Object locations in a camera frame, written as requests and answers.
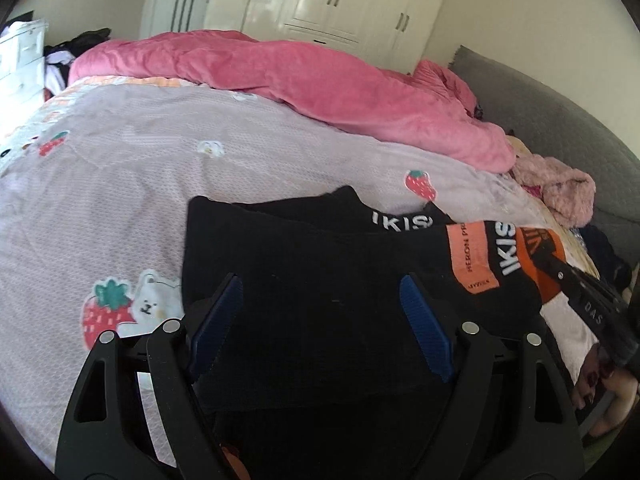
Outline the right hand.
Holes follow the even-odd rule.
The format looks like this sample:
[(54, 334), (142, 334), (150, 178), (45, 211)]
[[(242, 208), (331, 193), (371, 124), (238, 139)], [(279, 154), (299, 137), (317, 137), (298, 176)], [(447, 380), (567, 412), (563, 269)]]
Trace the right hand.
[(628, 418), (639, 392), (638, 379), (628, 370), (603, 362), (600, 344), (594, 344), (582, 363), (578, 381), (570, 395), (574, 408), (582, 410), (593, 404), (599, 388), (611, 397), (611, 402), (588, 431), (594, 438), (608, 434)]

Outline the left hand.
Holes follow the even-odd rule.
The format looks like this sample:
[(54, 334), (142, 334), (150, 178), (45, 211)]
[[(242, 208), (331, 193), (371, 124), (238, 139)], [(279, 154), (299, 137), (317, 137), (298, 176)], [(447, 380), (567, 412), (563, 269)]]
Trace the left hand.
[(224, 452), (224, 456), (228, 460), (231, 468), (235, 472), (236, 476), (240, 480), (250, 480), (250, 474), (248, 473), (246, 467), (239, 460), (238, 456), (235, 456), (228, 448), (222, 447), (222, 452)]

